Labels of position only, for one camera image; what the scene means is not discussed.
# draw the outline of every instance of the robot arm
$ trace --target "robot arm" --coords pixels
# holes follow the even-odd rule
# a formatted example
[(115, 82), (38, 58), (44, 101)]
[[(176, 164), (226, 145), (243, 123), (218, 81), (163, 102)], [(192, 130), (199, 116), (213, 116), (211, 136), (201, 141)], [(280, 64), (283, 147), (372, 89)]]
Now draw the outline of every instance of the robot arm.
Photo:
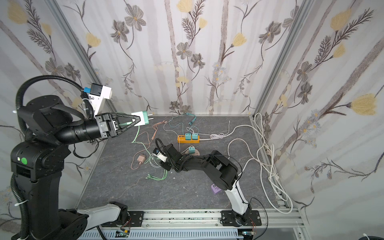
[(237, 225), (245, 225), (249, 221), (252, 208), (246, 202), (241, 191), (238, 182), (238, 169), (229, 159), (218, 151), (212, 151), (212, 153), (204, 156), (182, 155), (175, 149), (173, 144), (164, 146), (160, 139), (155, 141), (157, 148), (155, 148), (153, 153), (159, 155), (160, 159), (163, 159), (160, 161), (161, 167), (167, 171), (174, 168), (176, 172), (189, 170), (204, 171), (212, 182), (227, 194)]
[[(78, 88), (87, 106), (88, 119), (75, 109), (64, 106), (58, 96), (47, 95), (35, 98), (23, 106), (23, 97), (33, 83), (45, 79), (68, 82)], [(58, 191), (64, 160), (71, 153), (68, 145), (95, 139), (117, 137), (141, 118), (135, 115), (103, 113), (105, 98), (88, 95), (80, 85), (58, 76), (39, 76), (25, 82), (16, 96), (16, 108), (20, 129), (25, 141), (11, 152), (12, 192), (22, 212), (22, 230), (12, 239), (45, 240), (77, 239), (85, 230), (105, 222), (124, 224), (127, 221), (127, 206), (112, 202), (106, 206), (88, 210), (58, 209)], [(93, 107), (97, 108), (94, 116)], [(72, 115), (80, 118), (73, 122)]]

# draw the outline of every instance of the black mounting plate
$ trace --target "black mounting plate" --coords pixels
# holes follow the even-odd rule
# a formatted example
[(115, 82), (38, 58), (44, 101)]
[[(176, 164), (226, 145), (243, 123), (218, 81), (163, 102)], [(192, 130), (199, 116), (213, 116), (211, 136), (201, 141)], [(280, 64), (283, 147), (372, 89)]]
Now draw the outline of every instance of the black mounting plate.
[[(252, 226), (252, 221), (256, 226), (262, 225), (262, 220), (260, 218), (259, 211), (252, 210), (250, 213), (250, 219), (243, 226)], [(221, 211), (221, 224), (223, 227), (239, 227), (239, 225), (235, 221), (235, 216), (232, 211)]]
[[(128, 211), (129, 217), (128, 219), (131, 219), (129, 221), (129, 225), (127, 224), (126, 227), (141, 227), (141, 224), (143, 222), (143, 211)], [(117, 223), (117, 221), (114, 222), (106, 222), (101, 225), (102, 227), (120, 227), (121, 223)]]

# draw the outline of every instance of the white cable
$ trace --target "white cable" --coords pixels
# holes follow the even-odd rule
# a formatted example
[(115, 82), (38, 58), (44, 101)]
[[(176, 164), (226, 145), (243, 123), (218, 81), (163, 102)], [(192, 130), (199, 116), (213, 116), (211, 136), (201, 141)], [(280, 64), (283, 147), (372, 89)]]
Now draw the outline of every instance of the white cable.
[[(250, 159), (246, 162), (246, 164), (245, 164), (245, 166), (244, 166), (244, 168), (243, 168), (243, 172), (244, 172), (246, 166), (248, 165), (248, 163), (249, 163), (251, 160), (255, 160), (255, 161), (257, 161), (257, 162), (260, 164), (260, 182), (261, 182), (261, 184), (262, 184), (263, 191), (264, 191), (264, 194), (265, 194), (265, 196), (266, 196), (268, 202), (269, 202), (269, 203), (271, 204), (271, 206), (272, 206), (274, 209), (276, 209), (278, 212), (280, 212), (280, 213), (282, 213), (282, 214), (289, 214), (289, 213), (291, 213), (292, 210), (293, 210), (293, 203), (292, 203), (292, 200), (291, 200), (291, 198), (289, 197), (289, 195), (285, 192), (283, 186), (280, 184), (279, 176), (278, 176), (278, 174), (277, 174), (277, 169), (276, 169), (276, 167), (275, 167), (275, 165), (274, 165), (275, 147), (274, 147), (273, 144), (271, 144), (271, 146), (268, 146), (268, 145), (266, 144), (266, 142), (265, 142), (265, 138), (264, 138), (264, 129), (263, 129), (262, 118), (261, 118), (261, 127), (259, 127), (259, 125), (258, 125), (257, 122), (256, 122), (256, 117), (257, 117), (258, 114), (260, 115), (260, 117), (262, 117), (261, 113), (257, 113), (257, 114), (255, 114), (254, 119), (253, 119), (253, 121), (254, 121), (255, 126), (257, 127), (257, 129), (254, 128), (253, 126), (250, 126), (250, 125), (239, 125), (239, 126), (236, 126), (236, 127), (233, 129), (233, 131), (230, 133), (230, 134), (232, 134), (232, 133), (234, 132), (234, 130), (235, 130), (237, 127), (241, 127), (241, 126), (249, 126), (249, 127), (252, 127), (252, 128), (253, 128), (253, 129), (254, 129), (254, 130), (261, 136), (261, 138), (263, 139), (263, 144), (260, 146), (259, 149), (257, 149), (256, 157), (254, 157), (253, 154), (251, 153), (251, 150), (250, 150), (250, 148), (249, 148), (247, 142), (246, 142), (245, 140), (241, 139), (241, 138), (235, 138), (235, 139), (233, 139), (233, 140), (228, 144), (228, 148), (227, 148), (228, 156), (230, 156), (230, 153), (229, 153), (229, 146), (230, 146), (230, 144), (231, 144), (233, 141), (235, 141), (235, 140), (241, 140), (241, 141), (243, 141), (243, 142), (246, 144), (247, 148), (248, 148), (248, 152), (249, 152), (249, 154), (252, 156), (252, 158), (250, 158)], [(221, 135), (220, 135), (220, 134), (219, 134), (220, 136), (219, 136), (218, 138), (224, 138), (224, 137), (229, 136), (230, 134), (226, 134), (226, 135), (224, 135), (224, 134), (221, 134)], [(216, 135), (216, 134), (210, 134), (211, 139), (217, 139), (217, 138), (213, 138), (213, 137), (216, 137), (215, 135)], [(259, 154), (260, 150), (261, 150), (263, 147), (265, 147), (267, 150), (269, 150), (269, 151), (271, 152), (271, 165), (265, 164), (265, 163), (263, 163), (263, 162), (261, 162), (261, 161), (259, 160), (259, 156), (258, 156), (258, 154)], [(290, 210), (289, 210), (288, 212), (282, 212), (281, 210), (277, 209), (277, 208), (272, 204), (271, 200), (269, 199), (269, 197), (268, 197), (268, 195), (267, 195), (267, 193), (266, 193), (266, 191), (265, 191), (265, 187), (264, 187), (264, 183), (263, 183), (263, 178), (262, 178), (262, 170), (263, 170), (263, 168), (266, 170), (267, 173), (269, 173), (268, 181), (270, 182), (270, 184), (271, 184), (271, 186), (272, 186), (272, 188), (273, 188), (273, 191), (276, 193), (276, 195), (277, 195), (281, 200), (283, 200), (283, 201), (289, 201), (289, 202), (290, 202), (291, 207), (290, 207)], [(273, 177), (276, 179), (278, 185), (276, 185), (276, 184), (272, 181), (272, 178), (273, 178)], [(286, 198), (284, 198), (283, 196), (280, 196), (280, 194), (278, 194), (279, 191), (282, 193), (282, 195), (285, 195)]]
[(237, 126), (233, 129), (233, 131), (231, 133), (229, 133), (229, 124), (231, 124), (231, 121), (228, 122), (228, 132), (227, 134), (224, 134), (224, 133), (219, 133), (219, 134), (205, 134), (205, 133), (197, 133), (197, 134), (200, 134), (200, 135), (208, 135), (210, 138), (208, 139), (200, 139), (201, 141), (204, 141), (204, 140), (213, 140), (213, 139), (222, 139), (222, 138), (225, 138), (225, 137), (228, 137), (229, 135), (231, 135), (235, 129), (237, 127), (241, 127), (241, 126), (249, 126), (249, 127), (252, 127), (250, 125), (240, 125), (240, 126)]
[(173, 130), (167, 130), (167, 129), (165, 129), (167, 123), (169, 124), (169, 123), (173, 120), (173, 118), (174, 118), (174, 116), (172, 115), (171, 120), (169, 120), (168, 122), (166, 122), (166, 123), (163, 125), (163, 129), (164, 129), (165, 131), (172, 131), (172, 132), (174, 132), (174, 133), (177, 135), (177, 137), (179, 137), (179, 135), (177, 134), (177, 132), (175, 132), (175, 131), (173, 131)]
[(184, 153), (184, 152), (186, 152), (190, 147), (194, 147), (193, 145), (191, 145), (191, 146), (189, 146), (189, 147), (187, 147), (187, 149), (186, 150), (184, 150), (184, 151), (182, 151), (181, 153)]

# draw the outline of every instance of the teal cable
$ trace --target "teal cable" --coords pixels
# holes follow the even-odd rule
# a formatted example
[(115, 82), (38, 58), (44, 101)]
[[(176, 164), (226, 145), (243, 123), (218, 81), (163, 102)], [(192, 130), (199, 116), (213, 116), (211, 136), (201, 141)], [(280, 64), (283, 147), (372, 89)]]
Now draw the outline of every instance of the teal cable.
[(189, 125), (192, 125), (194, 121), (196, 121), (196, 115), (192, 114), (192, 113), (186, 113), (186, 115), (191, 115), (191, 116), (194, 116), (193, 120), (190, 121), (188, 124)]
[(182, 129), (183, 129), (183, 135), (184, 135), (184, 124), (183, 124), (182, 122), (179, 123), (179, 124), (177, 124), (176, 126), (171, 126), (170, 121), (169, 121), (169, 126), (170, 126), (171, 128), (177, 127), (177, 126), (180, 125), (180, 124), (181, 124), (181, 126), (182, 126)]

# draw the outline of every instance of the yellow flower print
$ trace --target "yellow flower print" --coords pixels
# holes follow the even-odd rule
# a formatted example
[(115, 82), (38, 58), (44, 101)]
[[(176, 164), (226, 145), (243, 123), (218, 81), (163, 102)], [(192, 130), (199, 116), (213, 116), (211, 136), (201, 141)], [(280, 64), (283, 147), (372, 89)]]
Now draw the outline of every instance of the yellow flower print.
[(288, 104), (287, 104), (287, 97), (285, 96), (285, 94), (282, 94), (280, 96), (280, 99), (277, 101), (277, 105), (280, 105), (281, 103), (283, 104), (283, 107), (288, 106)]
[(80, 97), (76, 97), (76, 98), (72, 101), (72, 107), (73, 107), (73, 108), (77, 108), (82, 102), (83, 102), (83, 100), (82, 100)]
[(51, 25), (47, 24), (47, 23), (42, 23), (41, 24), (41, 27), (43, 28), (44, 32), (46, 34), (48, 34), (49, 36), (52, 35), (52, 28), (51, 28)]
[(238, 47), (243, 45), (246, 41), (247, 40), (245, 39), (244, 35), (242, 33), (238, 33), (233, 39), (232, 45)]
[(360, 96), (347, 104), (355, 113), (359, 115), (375, 115), (376, 114), (376, 98), (373, 93)]
[(16, 1), (9, 2), (8, 18), (17, 24), (24, 24), (28, 20), (23, 8)]
[(189, 79), (186, 78), (186, 77), (184, 77), (184, 76), (179, 76), (179, 77), (177, 77), (177, 80), (178, 80), (179, 82), (189, 83)]
[(335, 31), (340, 31), (346, 25), (349, 17), (351, 16), (352, 9), (341, 12), (331, 19), (331, 28)]
[(180, 0), (176, 6), (180, 12), (188, 13), (192, 10), (192, 0)]
[(341, 57), (342, 55), (344, 55), (344, 53), (345, 53), (345, 47), (344, 47), (344, 44), (341, 43), (340, 46), (338, 46), (338, 48), (333, 53), (333, 57), (334, 58)]
[(204, 18), (199, 19), (199, 28), (204, 28), (207, 25), (208, 21)]
[(86, 39), (87, 39), (88, 45), (90, 45), (91, 47), (97, 47), (101, 43), (101, 39), (98, 39), (92, 33), (87, 33)]

